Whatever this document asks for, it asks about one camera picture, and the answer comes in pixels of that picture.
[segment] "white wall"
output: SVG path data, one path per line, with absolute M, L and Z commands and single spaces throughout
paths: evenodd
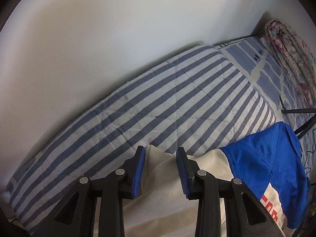
M 23 0 L 0 33 L 0 190 L 70 119 L 144 67 L 250 35 L 269 15 L 316 53 L 297 0 Z

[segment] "round metal screw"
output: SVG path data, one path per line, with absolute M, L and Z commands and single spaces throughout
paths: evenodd
M 116 173 L 117 175 L 124 175 L 125 170 L 124 170 L 124 169 L 119 168 L 119 169 L 117 169 L 117 170 L 115 171 L 115 173 Z
M 241 180 L 239 178 L 234 178 L 233 179 L 233 183 L 234 184 L 241 184 L 242 182 L 241 182 Z
M 85 176 L 81 177 L 80 180 L 79 180 L 80 183 L 87 183 L 88 181 L 89 181 L 89 178 L 85 177 Z
M 200 176 L 205 176 L 206 175 L 206 171 L 203 170 L 203 169 L 200 169 L 197 171 L 197 174 L 200 175 Z

